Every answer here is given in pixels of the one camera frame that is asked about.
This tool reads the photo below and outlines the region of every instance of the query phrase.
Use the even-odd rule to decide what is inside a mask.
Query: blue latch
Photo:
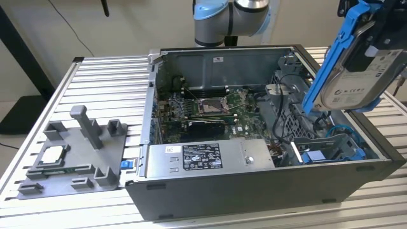
[[[127,169],[132,169],[133,168],[133,161],[121,161],[120,163],[120,169],[121,170],[127,170]]]

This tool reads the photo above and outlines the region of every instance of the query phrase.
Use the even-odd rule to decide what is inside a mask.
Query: black power cable
[[[87,45],[83,43],[83,41],[80,40],[79,35],[77,35],[75,29],[72,28],[69,22],[67,21],[65,17],[64,17],[64,16],[61,15],[61,13],[59,12],[59,10],[57,10],[56,6],[53,5],[53,3],[51,2],[51,0],[48,0],[48,2],[49,2],[49,4],[52,5],[52,7],[53,7],[56,13],[59,14],[59,16],[61,16],[61,18],[64,19],[64,21],[65,21],[65,23],[68,24],[69,28],[72,29],[72,32],[75,33],[76,39],[77,39],[79,42],[83,44],[83,46],[85,47],[85,49],[89,51],[91,55],[95,57],[95,55],[93,55],[91,49],[88,48],[88,46],[87,46]]]
[[[0,146],[9,147],[9,148],[13,148],[13,149],[16,149],[16,150],[20,149],[20,148],[17,148],[17,147],[15,147],[15,146],[9,146],[9,145],[7,145],[7,144],[3,144],[1,142],[0,142]]]

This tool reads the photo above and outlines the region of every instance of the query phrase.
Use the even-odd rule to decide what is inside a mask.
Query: power supply label
[[[219,144],[183,146],[184,170],[223,168]]]

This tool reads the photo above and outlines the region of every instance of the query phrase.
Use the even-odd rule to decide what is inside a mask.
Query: black stand
[[[23,96],[0,123],[0,134],[27,134],[51,99],[55,88],[0,6],[0,38],[40,92]]]

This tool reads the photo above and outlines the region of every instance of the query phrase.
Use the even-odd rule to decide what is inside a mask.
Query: white wall
[[[52,0],[96,56],[148,54],[194,47],[192,0]],[[1,0],[1,6],[44,67],[59,82],[76,56],[91,56],[47,0]],[[259,44],[259,37],[240,40]]]
[[[1,41],[0,57],[0,102],[17,101],[24,95],[40,94]]]
[[[343,21],[338,5],[338,0],[280,0],[271,43],[331,45]]]

